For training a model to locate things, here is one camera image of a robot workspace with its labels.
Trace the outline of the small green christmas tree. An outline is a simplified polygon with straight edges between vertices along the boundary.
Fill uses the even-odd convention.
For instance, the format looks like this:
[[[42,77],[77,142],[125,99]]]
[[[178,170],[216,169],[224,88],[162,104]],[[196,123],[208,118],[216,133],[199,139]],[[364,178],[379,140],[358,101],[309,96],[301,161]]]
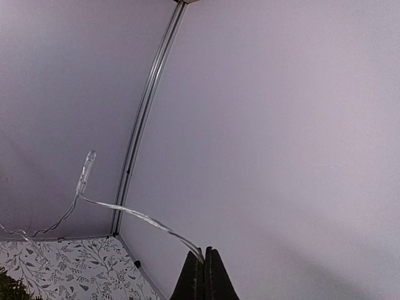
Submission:
[[[20,279],[8,275],[7,270],[1,267],[1,300],[42,300],[28,292],[27,287]]]

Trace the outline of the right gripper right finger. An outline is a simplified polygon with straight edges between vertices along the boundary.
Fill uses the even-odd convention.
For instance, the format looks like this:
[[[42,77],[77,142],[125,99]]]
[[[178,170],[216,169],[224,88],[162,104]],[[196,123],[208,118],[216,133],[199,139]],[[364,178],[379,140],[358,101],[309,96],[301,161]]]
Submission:
[[[218,250],[211,246],[206,248],[204,295],[206,300],[239,300]]]

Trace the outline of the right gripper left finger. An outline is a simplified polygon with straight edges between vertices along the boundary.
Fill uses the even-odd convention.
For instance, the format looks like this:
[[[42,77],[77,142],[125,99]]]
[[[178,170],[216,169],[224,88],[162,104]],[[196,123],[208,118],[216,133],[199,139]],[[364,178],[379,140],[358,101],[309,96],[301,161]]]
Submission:
[[[204,299],[204,265],[188,252],[170,300]]]

